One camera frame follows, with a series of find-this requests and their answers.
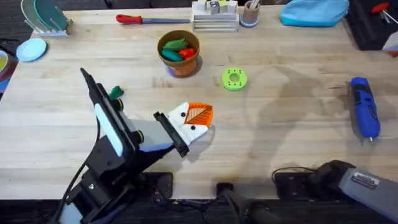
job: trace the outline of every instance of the small box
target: small box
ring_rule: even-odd
[[[228,12],[229,13],[235,13],[237,6],[238,6],[238,2],[237,1],[229,0],[229,2],[228,2]]]
[[[220,5],[218,4],[218,1],[211,1],[210,8],[211,8],[211,15],[219,13]]]
[[[228,12],[228,2],[226,0],[219,0],[218,4],[220,5],[220,13]]]
[[[207,7],[207,0],[198,0],[197,9],[200,11],[205,11]]]

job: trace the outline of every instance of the green plastic gear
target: green plastic gear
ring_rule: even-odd
[[[227,68],[224,70],[221,79],[224,87],[229,91],[241,90],[248,82],[246,73],[240,68]]]

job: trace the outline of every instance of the white block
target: white block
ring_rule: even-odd
[[[207,7],[207,0],[198,0],[197,9],[200,11],[205,11]]]
[[[228,1],[228,12],[229,13],[235,13],[236,12],[236,7],[238,6],[238,2],[235,0],[229,0]]]

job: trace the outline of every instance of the black cable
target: black cable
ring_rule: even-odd
[[[310,172],[315,172],[315,171],[317,171],[316,169],[311,169],[311,168],[308,168],[308,167],[283,167],[283,168],[279,168],[279,169],[274,170],[274,171],[272,172],[272,174],[271,174],[271,179],[272,179],[272,181],[273,181],[274,184],[276,184],[276,181],[275,181],[275,178],[274,178],[275,174],[276,174],[278,171],[280,171],[280,170],[286,170],[286,169],[304,169],[304,170],[307,170],[307,171],[310,171]]]
[[[100,121],[98,121],[98,119],[97,119],[97,137],[96,137],[96,139],[95,139],[95,143],[97,143],[98,140],[100,139],[100,134],[101,134]],[[67,199],[67,196],[68,196],[70,190],[72,189],[73,184],[75,183],[75,181],[77,180],[77,178],[79,177],[80,173],[82,172],[82,170],[84,169],[85,166],[86,166],[86,161],[84,161],[84,162],[82,163],[82,165],[81,165],[81,166],[79,167],[79,169],[77,170],[75,176],[73,176],[72,180],[70,181],[70,183],[69,183],[69,185],[68,185],[68,187],[67,187],[65,193],[63,194],[63,197],[62,197],[62,199],[61,199],[61,202],[60,202],[60,204],[58,205],[58,208],[57,208],[57,210],[55,211],[55,213],[54,213],[54,215],[53,215],[52,221],[53,221],[54,223],[58,223],[58,221],[59,221],[59,219],[60,219],[60,216],[61,216],[62,209],[63,209],[63,205],[65,204],[65,201],[66,201],[66,199]]]
[[[169,203],[168,206],[163,206],[163,205],[161,205],[158,201],[154,200],[154,203],[155,203],[157,206],[166,209],[166,212],[167,212],[168,210],[171,210],[171,211],[178,212],[178,213],[185,213],[185,212],[191,212],[191,211],[197,210],[197,211],[200,212],[201,218],[202,218],[203,222],[206,223],[206,224],[209,224],[209,222],[207,221],[207,219],[206,219],[206,217],[205,217],[205,212],[207,211],[209,205],[211,205],[211,204],[217,202],[217,201],[222,197],[222,195],[219,195],[219,196],[217,196],[214,200],[211,200],[211,201],[209,201],[209,202],[207,202],[207,203],[204,203],[204,204],[202,204],[202,205],[200,205],[200,206],[194,206],[194,205],[190,205],[190,204],[187,204],[187,203],[181,203],[181,202],[178,202],[178,201],[174,201],[174,202],[178,202],[177,204],[174,204],[174,203],[171,202],[169,199],[166,199],[166,198],[164,197],[163,192],[162,192],[157,186],[154,186],[154,185],[153,185],[152,187],[155,188],[155,189],[160,193],[160,195],[162,196],[162,198],[163,198],[167,203]],[[185,210],[176,210],[176,209],[174,209],[174,208],[171,207],[171,206],[173,206],[173,205],[179,205],[179,206],[182,206],[182,207],[189,207],[189,209],[185,209]]]
[[[205,217],[205,213],[201,212],[201,219],[206,223],[209,224],[209,222],[207,221],[206,217]]]

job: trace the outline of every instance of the blue screwdriver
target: blue screwdriver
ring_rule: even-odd
[[[367,79],[356,77],[351,80],[351,89],[355,100],[355,114],[359,130],[373,144],[373,139],[380,133],[380,122],[371,87]]]

